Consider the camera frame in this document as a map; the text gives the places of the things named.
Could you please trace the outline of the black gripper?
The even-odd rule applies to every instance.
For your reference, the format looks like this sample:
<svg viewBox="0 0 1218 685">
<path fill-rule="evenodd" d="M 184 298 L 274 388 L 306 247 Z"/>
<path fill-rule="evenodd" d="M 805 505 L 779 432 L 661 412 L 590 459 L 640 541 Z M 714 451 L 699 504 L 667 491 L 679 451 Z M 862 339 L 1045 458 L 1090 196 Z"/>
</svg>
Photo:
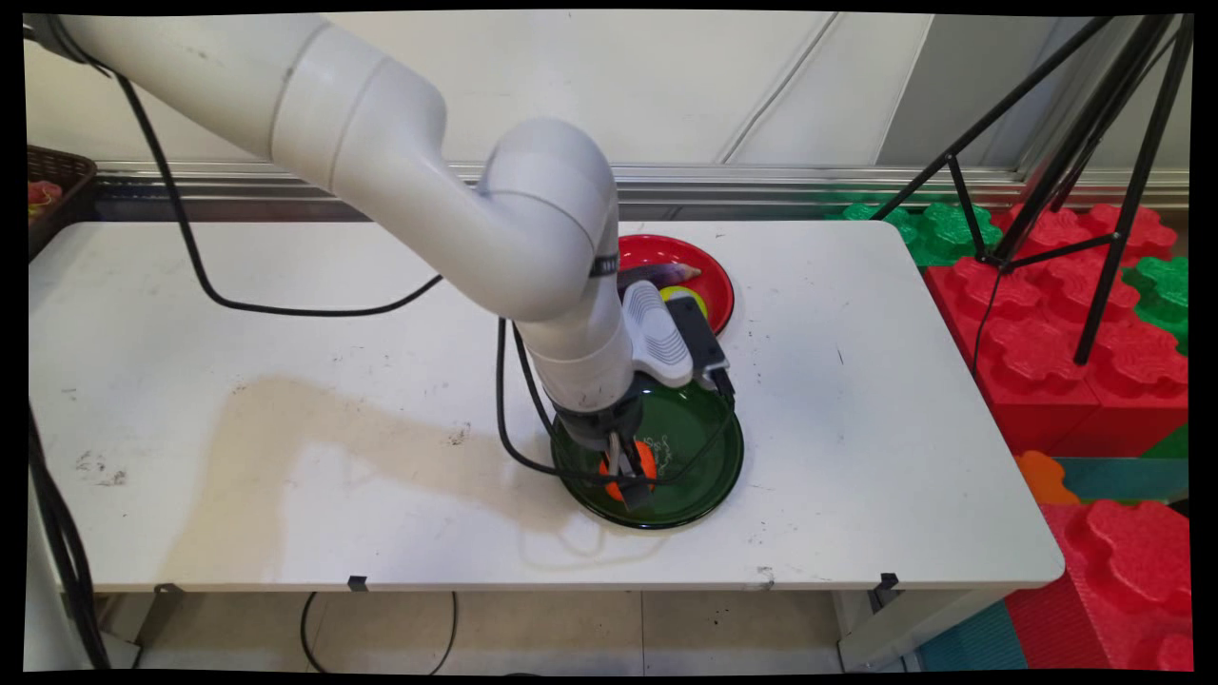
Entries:
<svg viewBox="0 0 1218 685">
<path fill-rule="evenodd" d="M 607 452 L 607 474 L 620 478 L 620 499 L 627 511 L 650 505 L 657 486 L 657 456 L 637 440 L 643 421 L 643 395 L 628 392 L 603 410 L 583 412 L 554 403 L 552 440 L 557 445 Z"/>
</svg>

